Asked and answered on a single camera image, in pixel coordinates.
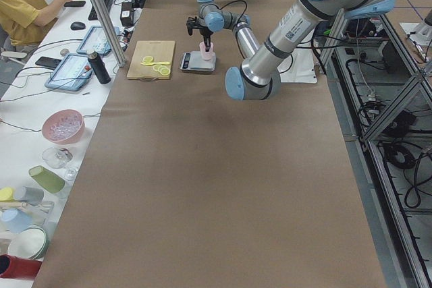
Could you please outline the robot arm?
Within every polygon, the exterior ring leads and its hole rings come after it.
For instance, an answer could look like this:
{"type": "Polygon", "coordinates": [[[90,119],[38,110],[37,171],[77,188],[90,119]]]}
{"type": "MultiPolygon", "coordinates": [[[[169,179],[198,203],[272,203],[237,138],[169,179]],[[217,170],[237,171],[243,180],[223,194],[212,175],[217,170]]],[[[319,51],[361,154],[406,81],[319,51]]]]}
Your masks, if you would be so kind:
{"type": "Polygon", "coordinates": [[[225,89],[234,100],[265,100],[279,89],[278,67],[322,21],[339,10],[347,19],[373,18],[394,8],[396,0],[296,0],[263,44],[244,15],[219,9],[214,0],[197,0],[198,24],[210,32],[230,29],[245,59],[225,74],[225,89]]]}

